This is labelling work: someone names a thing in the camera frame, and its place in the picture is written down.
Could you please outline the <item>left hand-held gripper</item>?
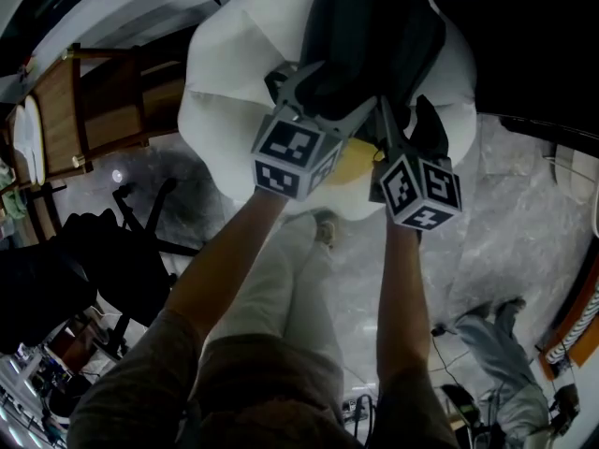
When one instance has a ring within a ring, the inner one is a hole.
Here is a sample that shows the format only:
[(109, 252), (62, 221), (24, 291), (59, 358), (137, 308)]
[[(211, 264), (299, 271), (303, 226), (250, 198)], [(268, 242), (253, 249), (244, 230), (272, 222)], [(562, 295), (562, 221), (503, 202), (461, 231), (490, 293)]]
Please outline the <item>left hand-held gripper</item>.
[(252, 148), (255, 186), (286, 198), (304, 201), (336, 167), (349, 139), (376, 106), (373, 95), (354, 106), (340, 120), (311, 116), (297, 98), (302, 83), (323, 66), (317, 62), (294, 73), (292, 65), (278, 65), (264, 77), (272, 114), (264, 117)]

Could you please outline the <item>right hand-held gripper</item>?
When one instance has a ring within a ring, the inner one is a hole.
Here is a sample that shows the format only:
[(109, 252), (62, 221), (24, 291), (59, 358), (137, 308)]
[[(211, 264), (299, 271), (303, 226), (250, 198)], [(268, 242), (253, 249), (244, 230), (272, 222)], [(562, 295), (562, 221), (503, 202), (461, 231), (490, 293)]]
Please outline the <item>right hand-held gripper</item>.
[(375, 146), (369, 200), (384, 204), (395, 225), (432, 231), (462, 211), (460, 179), (448, 156), (448, 138), (430, 100), (416, 100), (416, 126), (410, 136), (395, 119), (386, 97), (374, 112)]

